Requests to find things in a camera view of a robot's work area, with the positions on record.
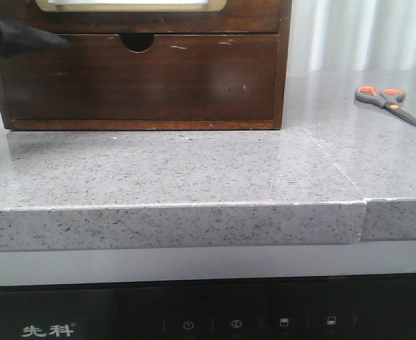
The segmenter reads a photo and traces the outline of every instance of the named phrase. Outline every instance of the gray countertop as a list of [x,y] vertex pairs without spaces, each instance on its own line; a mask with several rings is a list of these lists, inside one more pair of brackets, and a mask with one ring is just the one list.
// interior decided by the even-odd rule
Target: gray countertop
[[9,132],[0,251],[416,239],[416,72],[289,76],[281,131]]

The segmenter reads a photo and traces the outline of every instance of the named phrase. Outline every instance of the control panel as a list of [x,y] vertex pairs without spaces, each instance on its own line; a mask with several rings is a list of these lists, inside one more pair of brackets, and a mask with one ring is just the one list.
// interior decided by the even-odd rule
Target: control panel
[[416,275],[0,288],[0,340],[416,339]]

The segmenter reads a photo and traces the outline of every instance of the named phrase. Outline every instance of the drawer finger hole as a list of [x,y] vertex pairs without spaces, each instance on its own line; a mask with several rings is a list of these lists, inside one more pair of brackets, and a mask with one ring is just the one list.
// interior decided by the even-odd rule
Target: drawer finger hole
[[153,33],[121,33],[120,38],[123,45],[135,53],[148,51],[154,42]]

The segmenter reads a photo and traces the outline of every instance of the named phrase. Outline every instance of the button icon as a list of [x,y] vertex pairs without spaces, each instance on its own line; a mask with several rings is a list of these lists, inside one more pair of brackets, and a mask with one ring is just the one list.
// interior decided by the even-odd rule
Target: button icon
[[337,324],[337,317],[328,317],[326,321],[327,326],[335,326]]
[[289,317],[282,317],[280,319],[280,322],[279,322],[279,326],[280,327],[289,327],[289,325],[290,325],[290,319],[289,319]]
[[186,330],[186,331],[191,331],[192,329],[195,328],[195,324],[193,324],[193,322],[190,321],[186,321],[183,323],[182,327]]
[[241,320],[233,320],[231,322],[231,327],[233,327],[234,329],[239,329],[242,327],[242,321]]

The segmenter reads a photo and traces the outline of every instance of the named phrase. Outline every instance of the wooden drawer box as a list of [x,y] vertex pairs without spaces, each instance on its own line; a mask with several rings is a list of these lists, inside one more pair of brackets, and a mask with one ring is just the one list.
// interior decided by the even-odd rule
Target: wooden drawer box
[[229,0],[212,13],[46,13],[0,0],[0,17],[72,45],[0,59],[4,125],[280,128],[290,10],[290,0]]

